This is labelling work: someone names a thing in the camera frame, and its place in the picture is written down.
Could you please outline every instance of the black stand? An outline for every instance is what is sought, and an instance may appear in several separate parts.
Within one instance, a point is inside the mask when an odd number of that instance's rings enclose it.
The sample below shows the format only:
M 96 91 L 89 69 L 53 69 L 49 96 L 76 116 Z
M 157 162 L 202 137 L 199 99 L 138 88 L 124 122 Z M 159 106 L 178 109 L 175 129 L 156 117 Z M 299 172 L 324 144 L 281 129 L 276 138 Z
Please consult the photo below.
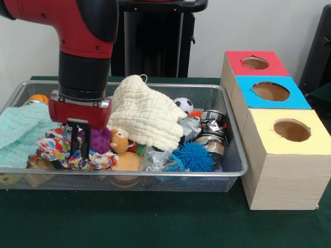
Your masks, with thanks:
M 207 7 L 207 0 L 163 3 L 120 0 L 119 30 L 114 45 L 113 76 L 146 74 L 187 77 L 193 12 Z

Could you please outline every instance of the stacked boxes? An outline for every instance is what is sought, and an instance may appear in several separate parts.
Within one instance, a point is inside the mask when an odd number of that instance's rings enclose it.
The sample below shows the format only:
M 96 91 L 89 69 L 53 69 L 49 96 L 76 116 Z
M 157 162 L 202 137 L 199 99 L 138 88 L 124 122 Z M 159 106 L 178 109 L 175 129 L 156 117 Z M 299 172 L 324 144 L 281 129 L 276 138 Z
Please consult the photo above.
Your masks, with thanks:
M 331 137 L 274 52 L 225 53 L 227 91 L 249 170 L 252 210 L 313 210 L 331 177 Z

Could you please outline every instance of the mesh tray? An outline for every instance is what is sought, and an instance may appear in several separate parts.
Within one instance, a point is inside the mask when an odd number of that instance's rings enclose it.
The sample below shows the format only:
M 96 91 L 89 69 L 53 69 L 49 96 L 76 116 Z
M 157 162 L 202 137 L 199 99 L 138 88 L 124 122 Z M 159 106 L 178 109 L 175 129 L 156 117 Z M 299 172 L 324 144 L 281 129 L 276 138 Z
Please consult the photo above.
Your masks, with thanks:
M 119 83 L 108 83 L 107 96 Z M 195 108 L 226 114 L 227 143 L 223 172 L 118 172 L 56 169 L 0 168 L 0 189 L 131 190 L 174 192 L 227 192 L 247 171 L 247 160 L 226 92 L 216 85 L 148 84 L 171 99 L 187 97 Z M 6 107 L 21 106 L 31 95 L 50 95 L 56 81 L 28 81 L 17 87 Z

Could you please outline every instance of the teal knit fabric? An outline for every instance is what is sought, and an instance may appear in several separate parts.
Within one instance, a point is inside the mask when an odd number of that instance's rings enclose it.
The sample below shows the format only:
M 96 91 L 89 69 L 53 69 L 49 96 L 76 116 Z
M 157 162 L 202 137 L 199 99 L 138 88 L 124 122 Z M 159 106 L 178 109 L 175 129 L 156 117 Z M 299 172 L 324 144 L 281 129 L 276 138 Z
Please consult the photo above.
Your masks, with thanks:
M 36 153 L 38 139 L 57 127 L 43 103 L 5 109 L 0 115 L 0 167 L 26 168 L 28 157 Z

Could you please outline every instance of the orange toy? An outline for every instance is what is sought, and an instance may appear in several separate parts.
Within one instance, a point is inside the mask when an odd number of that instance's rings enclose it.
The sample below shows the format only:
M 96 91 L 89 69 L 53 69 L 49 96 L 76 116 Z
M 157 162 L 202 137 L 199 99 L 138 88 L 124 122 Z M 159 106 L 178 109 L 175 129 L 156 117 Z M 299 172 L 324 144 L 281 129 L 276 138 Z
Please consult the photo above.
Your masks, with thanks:
M 29 97 L 29 99 L 24 103 L 24 105 L 29 105 L 33 102 L 40 102 L 48 105 L 50 99 L 42 94 L 32 95 Z
M 202 112 L 199 111 L 199 110 L 194 110 L 194 111 L 192 111 L 188 116 L 189 116 L 189 117 L 196 117 L 196 116 L 198 116 L 198 117 L 201 118 L 201 116 L 202 116 Z
M 112 138 L 110 147 L 117 153 L 119 159 L 118 164 L 112 167 L 112 170 L 115 171 L 138 171 L 140 166 L 140 157 L 133 153 L 129 152 L 129 140 L 127 137 L 124 137 L 117 129 L 112 129 Z

